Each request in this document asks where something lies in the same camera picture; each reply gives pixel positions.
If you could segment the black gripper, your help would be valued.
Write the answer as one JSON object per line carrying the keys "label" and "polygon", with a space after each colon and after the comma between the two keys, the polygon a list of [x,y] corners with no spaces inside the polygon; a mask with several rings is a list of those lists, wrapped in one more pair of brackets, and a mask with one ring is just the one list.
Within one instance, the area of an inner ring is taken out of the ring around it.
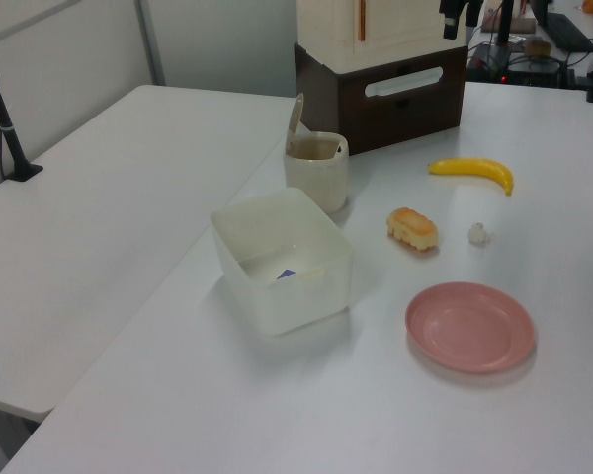
{"label": "black gripper", "polygon": [[441,0],[439,12],[444,14],[443,38],[455,40],[459,31],[460,13],[466,10],[466,26],[475,28],[478,24],[479,2],[476,0]]}

